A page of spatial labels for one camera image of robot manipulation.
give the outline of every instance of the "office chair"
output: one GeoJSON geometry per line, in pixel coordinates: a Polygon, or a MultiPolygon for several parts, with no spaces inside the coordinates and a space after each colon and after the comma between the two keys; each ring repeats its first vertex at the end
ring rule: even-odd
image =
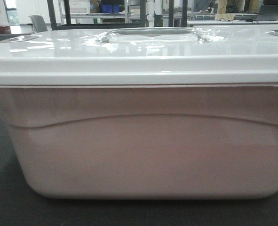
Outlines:
{"type": "Polygon", "coordinates": [[[45,23],[45,20],[42,16],[40,15],[31,15],[29,16],[31,21],[32,21],[32,31],[33,33],[38,33],[38,32],[46,32],[47,26],[45,23]]]}

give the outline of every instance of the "floor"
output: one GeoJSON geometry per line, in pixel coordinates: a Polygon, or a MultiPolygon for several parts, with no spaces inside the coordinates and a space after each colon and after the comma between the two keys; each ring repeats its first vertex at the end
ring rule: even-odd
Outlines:
{"type": "Polygon", "coordinates": [[[0,118],[0,226],[278,226],[278,193],[241,201],[44,198],[26,184],[0,118]]]}

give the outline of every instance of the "plastic container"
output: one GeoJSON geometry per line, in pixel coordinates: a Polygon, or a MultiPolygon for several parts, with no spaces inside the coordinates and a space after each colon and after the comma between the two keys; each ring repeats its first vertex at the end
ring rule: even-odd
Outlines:
{"type": "Polygon", "coordinates": [[[101,12],[102,13],[119,13],[120,7],[119,5],[104,5],[101,4],[101,12]]]}
{"type": "Polygon", "coordinates": [[[0,114],[27,183],[70,199],[278,191],[278,32],[65,30],[0,43],[0,114]]]}

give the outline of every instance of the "blue storage box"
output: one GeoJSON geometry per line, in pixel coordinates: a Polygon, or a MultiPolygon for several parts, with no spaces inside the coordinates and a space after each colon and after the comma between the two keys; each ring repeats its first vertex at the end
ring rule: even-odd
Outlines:
{"type": "Polygon", "coordinates": [[[102,13],[119,13],[119,5],[101,5],[102,13]]]}

